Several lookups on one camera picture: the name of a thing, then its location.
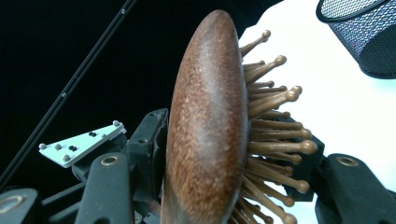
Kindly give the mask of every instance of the white bracket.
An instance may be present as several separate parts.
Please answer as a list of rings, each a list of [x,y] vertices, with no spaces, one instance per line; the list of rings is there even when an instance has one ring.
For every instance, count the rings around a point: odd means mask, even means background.
[[[49,145],[40,144],[39,152],[48,159],[55,161],[64,168],[72,166],[88,153],[114,138],[120,133],[126,133],[121,122],[113,121],[112,125],[64,139]]]

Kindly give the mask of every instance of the black cable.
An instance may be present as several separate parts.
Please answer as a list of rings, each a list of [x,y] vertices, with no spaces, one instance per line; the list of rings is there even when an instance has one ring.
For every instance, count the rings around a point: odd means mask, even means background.
[[[134,6],[137,0],[127,0],[126,3],[121,8],[120,12],[116,15],[113,21],[108,25],[105,32],[93,46],[90,53],[87,55],[85,60],[79,66],[76,73],[69,80],[67,85],[62,90],[61,94],[49,108],[49,111],[43,117],[43,119],[38,123],[35,127],[35,130],[31,133],[29,138],[23,144],[21,149],[18,151],[17,155],[14,157],[12,162],[8,165],[7,169],[0,176],[0,192],[6,187],[9,179],[14,175],[17,171],[21,163],[24,161],[26,156],[30,153],[30,151],[36,146],[38,139],[41,137],[44,131],[46,131],[47,127],[52,122],[53,118],[58,114],[58,111],[64,105],[64,102],[67,100],[68,96],[73,92],[77,84],[84,77],[88,69],[91,67],[91,64],[94,62],[96,57],[102,51],[103,47],[106,45],[108,40],[113,36],[114,32],[117,30],[125,16],[129,13],[131,8]]]

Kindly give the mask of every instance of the white surface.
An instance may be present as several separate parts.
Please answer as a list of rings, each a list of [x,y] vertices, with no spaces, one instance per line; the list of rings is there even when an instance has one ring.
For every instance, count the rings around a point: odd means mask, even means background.
[[[299,85],[303,94],[279,110],[289,111],[310,129],[326,145],[326,156],[354,156],[364,161],[387,189],[396,190],[396,80],[364,75],[329,26],[318,21],[317,3],[286,0],[269,8],[256,26],[245,31],[240,46],[264,30],[272,35],[250,52],[244,63],[269,63],[277,55],[285,55],[288,61],[261,81],[273,80],[276,87]],[[314,206],[297,203],[285,210],[299,223],[318,223]]]
[[[84,156],[102,145],[105,141],[114,138],[120,133],[124,133],[125,129],[123,124],[118,122],[117,124],[109,125],[92,132],[96,133],[96,136],[90,136],[89,132],[82,133],[80,135],[49,144],[45,148],[40,148],[39,152],[48,159],[56,162],[64,168],[67,168],[81,160]],[[77,150],[72,151],[69,149],[71,146],[76,147]],[[69,161],[64,161],[65,155],[70,157]]]

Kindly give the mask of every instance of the mesh pen holder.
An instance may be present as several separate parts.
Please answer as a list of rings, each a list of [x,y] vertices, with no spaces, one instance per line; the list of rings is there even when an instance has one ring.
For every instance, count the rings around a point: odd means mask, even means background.
[[[396,78],[396,0],[320,0],[317,16],[364,74]]]

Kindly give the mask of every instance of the brown hairbrush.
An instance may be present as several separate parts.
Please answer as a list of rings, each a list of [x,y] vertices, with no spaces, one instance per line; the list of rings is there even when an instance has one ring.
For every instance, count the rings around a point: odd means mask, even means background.
[[[288,166],[299,163],[293,152],[313,153],[317,146],[299,122],[286,123],[290,113],[279,106],[296,101],[301,87],[273,88],[274,82],[256,82],[285,63],[242,65],[242,57],[268,40],[238,47],[231,17],[224,11],[210,13],[195,31],[181,62],[169,120],[166,171],[163,185],[162,223],[265,223],[273,220],[248,202],[256,201],[284,223],[293,215],[268,197],[292,206],[294,200],[265,182],[289,185],[307,192],[308,183],[290,177]],[[291,143],[291,138],[306,139]]]

